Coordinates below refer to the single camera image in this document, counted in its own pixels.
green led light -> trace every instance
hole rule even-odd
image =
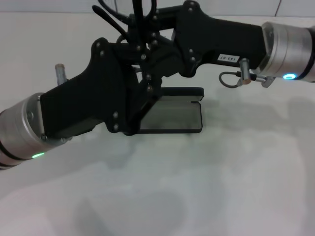
[[[36,155],[32,156],[32,158],[37,158],[37,157],[42,156],[44,154],[45,154],[44,152],[43,153],[39,153],[39,154],[36,154]]]

label sticker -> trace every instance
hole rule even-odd
[[[218,60],[228,61],[228,62],[232,62],[232,63],[237,63],[239,58],[240,58],[239,56],[220,54],[219,57],[218,57]]]

blue led light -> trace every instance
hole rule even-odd
[[[296,75],[295,74],[286,74],[286,75],[283,76],[283,78],[285,80],[293,80],[293,79],[296,78]]]

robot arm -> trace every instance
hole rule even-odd
[[[191,0],[163,9],[156,9],[152,0],[146,17],[141,0],[133,0],[130,16],[112,11],[102,0],[99,3],[127,24],[128,32],[93,6],[121,36],[117,43],[96,40],[82,74],[67,80],[57,66],[56,88],[34,94],[0,114],[0,169],[37,157],[102,122],[112,133],[138,133],[141,120],[163,95],[162,77],[176,73],[193,77],[205,63],[239,67],[240,72],[233,74],[241,79],[230,88],[252,80],[267,88],[276,77],[315,81],[313,29],[218,20]],[[160,35],[166,29],[174,30],[172,40]],[[185,95],[187,89],[176,91]]]

screw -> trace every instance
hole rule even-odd
[[[117,119],[118,118],[118,112],[113,113],[113,118]]]
[[[147,87],[147,92],[152,92],[152,91],[153,91],[153,88],[152,88],[151,85],[149,85],[149,86]]]
[[[118,130],[118,128],[119,128],[119,126],[118,126],[118,124],[114,124],[114,130]]]
[[[40,139],[42,141],[47,141],[47,136],[45,134],[41,134]]]
[[[26,115],[27,115],[27,118],[28,118],[29,120],[33,120],[34,114],[33,114],[32,112],[28,111],[28,112],[26,112]]]

